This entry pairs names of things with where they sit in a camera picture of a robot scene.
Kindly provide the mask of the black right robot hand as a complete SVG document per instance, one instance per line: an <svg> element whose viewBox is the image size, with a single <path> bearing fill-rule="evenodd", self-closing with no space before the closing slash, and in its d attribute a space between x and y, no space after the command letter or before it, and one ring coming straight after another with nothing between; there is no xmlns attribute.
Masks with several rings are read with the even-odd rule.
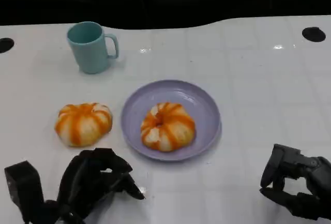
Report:
<svg viewBox="0 0 331 224"><path fill-rule="evenodd" d="M303 177L311 194L285 192L285 179ZM260 193L285 207L293 216L330 220L330 162L324 157L307 157L292 147L274 144L263 171Z"/></svg>

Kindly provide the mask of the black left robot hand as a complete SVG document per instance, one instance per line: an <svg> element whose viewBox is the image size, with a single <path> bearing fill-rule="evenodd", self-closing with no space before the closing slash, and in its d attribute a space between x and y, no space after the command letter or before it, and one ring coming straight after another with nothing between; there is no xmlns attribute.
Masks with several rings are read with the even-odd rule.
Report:
<svg viewBox="0 0 331 224"><path fill-rule="evenodd" d="M99 203L120 192L145 199L131 171L131 165L110 148L81 151L61 179L57 196L60 219L64 223L84 223Z"/></svg>

